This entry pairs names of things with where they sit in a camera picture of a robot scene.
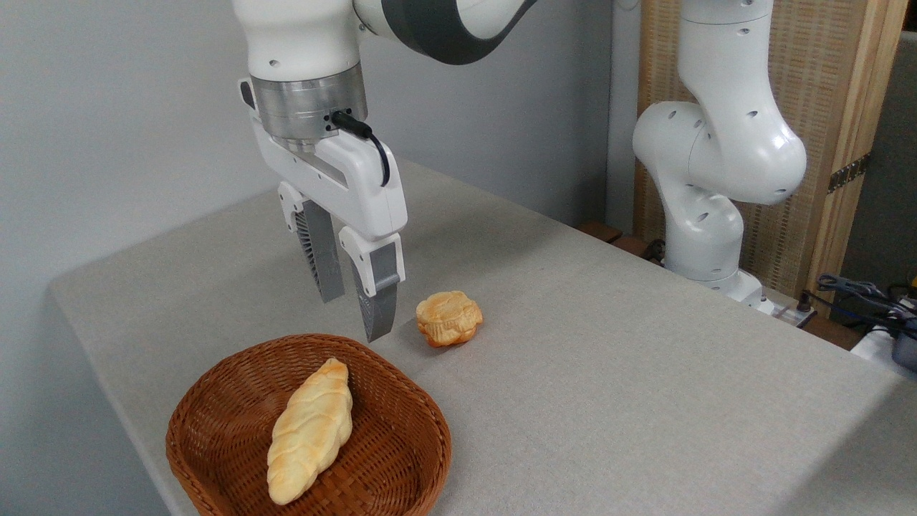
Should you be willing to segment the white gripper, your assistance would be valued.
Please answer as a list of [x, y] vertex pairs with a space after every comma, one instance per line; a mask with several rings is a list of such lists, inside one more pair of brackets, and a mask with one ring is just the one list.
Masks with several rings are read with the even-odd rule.
[[300, 242], [320, 297], [327, 303], [346, 294], [333, 215], [347, 225], [340, 243], [350, 256], [366, 338], [373, 342], [386, 335], [394, 323], [398, 285], [405, 280], [397, 232], [408, 220], [393, 154], [387, 154], [390, 175], [384, 183], [376, 144], [347, 131], [290, 151], [262, 127], [250, 81], [239, 80], [239, 88], [261, 155], [284, 179], [278, 187], [284, 218]]

